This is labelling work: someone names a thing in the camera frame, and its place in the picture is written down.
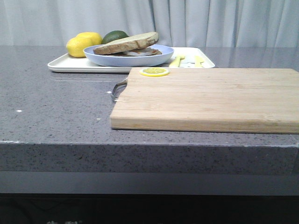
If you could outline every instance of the yellow spoon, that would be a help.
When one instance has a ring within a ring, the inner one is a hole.
[[[177,55],[174,60],[169,64],[170,68],[179,67],[179,64],[181,62],[181,59],[184,59],[185,55]]]

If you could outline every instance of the cutting board handle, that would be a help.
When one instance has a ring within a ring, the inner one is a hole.
[[[112,100],[113,100],[114,102],[116,102],[117,99],[118,99],[118,97],[116,96],[116,93],[117,93],[118,88],[121,87],[121,86],[123,86],[123,85],[127,85],[127,83],[128,83],[127,78],[125,78],[123,81],[121,81],[120,83],[117,83],[117,84],[114,86],[114,88],[113,88],[113,90],[112,90],[112,92],[111,92],[111,98],[112,98]]]

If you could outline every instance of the bamboo cutting board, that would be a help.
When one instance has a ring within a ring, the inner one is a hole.
[[[292,69],[182,69],[146,77],[133,68],[112,128],[299,133],[299,73]]]

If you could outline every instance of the granite countertop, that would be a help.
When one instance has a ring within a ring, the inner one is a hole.
[[[0,46],[0,170],[299,175],[299,135],[113,130],[127,74],[58,73],[64,47]],[[298,48],[203,48],[219,68],[292,68]]]

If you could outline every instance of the bread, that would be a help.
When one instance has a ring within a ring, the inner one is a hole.
[[[93,50],[96,55],[108,55],[126,50],[143,49],[157,43],[159,34],[149,32],[111,41]]]

